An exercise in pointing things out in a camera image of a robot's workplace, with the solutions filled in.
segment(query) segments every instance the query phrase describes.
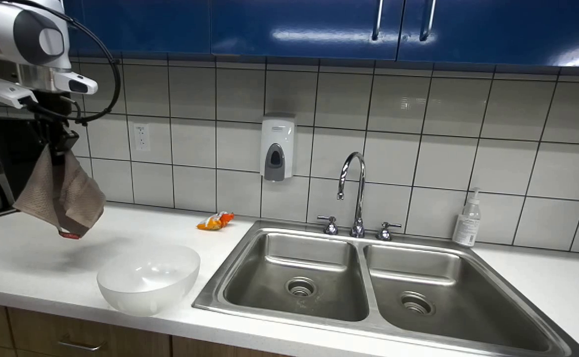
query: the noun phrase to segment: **kitchen sink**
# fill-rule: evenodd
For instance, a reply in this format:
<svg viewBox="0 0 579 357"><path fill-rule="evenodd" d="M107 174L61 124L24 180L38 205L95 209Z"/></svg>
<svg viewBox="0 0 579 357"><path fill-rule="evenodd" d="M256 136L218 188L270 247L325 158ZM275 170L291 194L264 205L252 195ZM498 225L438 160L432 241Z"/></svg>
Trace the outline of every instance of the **kitchen sink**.
<svg viewBox="0 0 579 357"><path fill-rule="evenodd" d="M579 344L472 249L258 221L194 307L480 354Z"/></svg>

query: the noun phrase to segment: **faucet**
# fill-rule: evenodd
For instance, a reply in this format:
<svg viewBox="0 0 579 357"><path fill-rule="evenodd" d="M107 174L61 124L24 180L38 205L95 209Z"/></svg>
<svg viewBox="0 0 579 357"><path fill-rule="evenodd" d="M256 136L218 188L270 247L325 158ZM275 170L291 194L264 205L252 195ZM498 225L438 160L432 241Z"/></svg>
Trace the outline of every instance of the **faucet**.
<svg viewBox="0 0 579 357"><path fill-rule="evenodd" d="M355 215L353 215L353 225L349 229L351 235L365 235L365 225L363 225L363 195L365 195L365 156L359 150L353 150L347 160L343 162L341 176L337 180L337 197L341 199L345 195L345 182L347 182L347 172L351 160L357 158L361 164L361 182L357 186L357 195L355 195Z"/></svg>

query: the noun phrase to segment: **tile backsplash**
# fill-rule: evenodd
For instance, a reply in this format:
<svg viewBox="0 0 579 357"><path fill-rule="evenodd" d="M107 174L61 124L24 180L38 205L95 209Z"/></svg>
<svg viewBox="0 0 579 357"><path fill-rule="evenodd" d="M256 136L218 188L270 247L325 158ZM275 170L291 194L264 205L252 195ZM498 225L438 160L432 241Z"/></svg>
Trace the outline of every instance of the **tile backsplash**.
<svg viewBox="0 0 579 357"><path fill-rule="evenodd" d="M97 110L107 67L79 67L101 84L83 102ZM77 126L109 199L349 225L357 182L337 199L337 176L361 150L369 229L448 237L480 188L480 241L579 251L579 71L135 59L123 73L115 110ZM258 174L266 112L299 124L291 180Z"/></svg>

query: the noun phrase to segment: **towel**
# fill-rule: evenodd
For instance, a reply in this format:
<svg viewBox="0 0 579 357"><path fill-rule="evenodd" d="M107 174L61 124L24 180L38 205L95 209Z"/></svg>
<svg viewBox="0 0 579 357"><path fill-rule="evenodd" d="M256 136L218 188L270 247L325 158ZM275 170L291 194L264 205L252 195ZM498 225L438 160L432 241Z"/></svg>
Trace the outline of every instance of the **towel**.
<svg viewBox="0 0 579 357"><path fill-rule="evenodd" d="M47 144L14 207L49 221L63 237L81 237L103 213L105 194L71 150L61 164L53 164Z"/></svg>

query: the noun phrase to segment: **white bowl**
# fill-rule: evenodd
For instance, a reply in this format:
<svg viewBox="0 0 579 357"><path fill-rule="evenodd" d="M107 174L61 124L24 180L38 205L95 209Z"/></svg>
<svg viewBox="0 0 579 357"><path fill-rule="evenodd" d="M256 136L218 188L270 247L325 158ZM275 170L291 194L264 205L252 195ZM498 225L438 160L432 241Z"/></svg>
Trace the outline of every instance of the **white bowl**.
<svg viewBox="0 0 579 357"><path fill-rule="evenodd" d="M188 293L198 263L198 253L182 245L137 247L107 259L97 285L115 309L153 314Z"/></svg>

